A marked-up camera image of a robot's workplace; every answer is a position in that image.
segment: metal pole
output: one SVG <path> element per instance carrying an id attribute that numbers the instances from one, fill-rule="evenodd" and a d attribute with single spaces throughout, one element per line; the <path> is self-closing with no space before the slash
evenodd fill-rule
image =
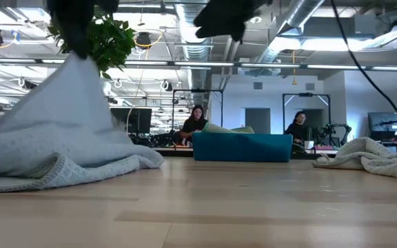
<path id="1" fill-rule="evenodd" d="M 221 127 L 223 127 L 223 91 L 220 91 L 220 94 L 221 94 L 221 103 L 220 103 L 220 106 L 221 106 Z"/>
<path id="2" fill-rule="evenodd" d="M 174 99 L 176 97 L 176 90 L 172 91 L 172 129 L 174 130 Z"/>
<path id="3" fill-rule="evenodd" d="M 286 105 L 285 105 L 285 97 L 287 94 L 283 94 L 283 134 L 286 132 L 286 115 L 285 115 L 285 109 L 286 109 Z"/>
<path id="4" fill-rule="evenodd" d="M 330 107 L 330 95 L 328 94 L 326 95 L 326 97 L 327 97 L 327 103 L 329 103 L 329 124 L 332 124 L 332 116 L 331 116 L 332 108 Z"/>

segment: metal frame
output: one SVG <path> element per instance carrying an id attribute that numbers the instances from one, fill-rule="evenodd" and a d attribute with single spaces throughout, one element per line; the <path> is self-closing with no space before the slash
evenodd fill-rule
<path id="1" fill-rule="evenodd" d="M 283 133 L 286 131 L 286 105 L 290 103 L 290 101 L 292 101 L 292 99 L 295 96 L 299 96 L 299 97 L 313 97 L 313 96 L 317 96 L 324 104 L 326 104 L 328 110 L 329 110 L 329 124 L 332 123 L 332 118 L 331 118 L 331 107 L 330 107 L 330 95 L 329 94 L 312 94 L 312 93 L 299 93 L 299 94 L 292 94 L 292 93 L 288 93 L 288 94 L 283 94 Z M 322 98 L 322 96 L 327 97 L 327 102 Z"/>
<path id="2" fill-rule="evenodd" d="M 223 90 L 172 90 L 172 129 L 174 129 L 174 106 L 176 99 L 176 92 L 191 92 L 191 93 L 206 93 L 206 92 L 220 92 L 221 94 L 221 127 L 223 126 Z"/>
<path id="3" fill-rule="evenodd" d="M 8 65 L 24 65 L 29 66 L 35 64 L 40 65 L 54 65 L 58 67 L 64 63 L 64 59 L 26 59 L 26 58 L 0 58 L 0 64 Z M 169 69 L 173 68 L 252 68 L 252 69 L 305 69 L 305 70 L 351 70 L 357 71 L 359 68 L 355 65 L 317 65 L 317 64 L 293 64 L 293 63 L 241 63 L 241 62 L 220 62 L 220 61 L 142 61 L 142 60 L 127 60 L 125 66 L 134 68 L 154 68 L 154 69 Z M 362 65 L 361 68 L 365 71 L 376 72 L 397 72 L 397 66 L 386 65 Z"/>

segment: door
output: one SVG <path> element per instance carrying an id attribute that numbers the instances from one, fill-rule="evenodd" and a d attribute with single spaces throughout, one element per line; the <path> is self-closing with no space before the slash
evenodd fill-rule
<path id="1" fill-rule="evenodd" d="M 247 108 L 245 125 L 246 127 L 252 127 L 256 134 L 270 134 L 270 109 Z"/>

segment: knit blanket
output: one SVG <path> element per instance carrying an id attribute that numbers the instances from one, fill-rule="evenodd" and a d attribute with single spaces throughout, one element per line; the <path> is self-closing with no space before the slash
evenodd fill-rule
<path id="1" fill-rule="evenodd" d="M 162 163 L 114 128 L 94 62 L 74 54 L 0 118 L 0 192 L 90 183 Z"/>
<path id="2" fill-rule="evenodd" d="M 370 173 L 397 178 L 397 153 L 370 138 L 354 139 L 340 148 L 336 158 L 326 156 L 313 162 L 317 168 L 364 169 Z"/>

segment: woman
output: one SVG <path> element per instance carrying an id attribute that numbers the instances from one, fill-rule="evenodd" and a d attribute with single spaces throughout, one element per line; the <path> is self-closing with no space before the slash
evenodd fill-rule
<path id="1" fill-rule="evenodd" d="M 206 123 L 207 121 L 203 116 L 203 107 L 201 105 L 195 105 L 192 109 L 191 116 L 183 124 L 181 131 L 182 138 L 186 138 L 186 141 L 192 142 L 192 134 L 203 130 Z"/>
<path id="2" fill-rule="evenodd" d="M 294 137 L 294 143 L 304 145 L 304 137 L 306 136 L 306 128 L 304 127 L 304 121 L 306 115 L 303 111 L 299 111 L 295 114 L 294 122 L 289 125 L 285 134 L 291 134 Z"/>

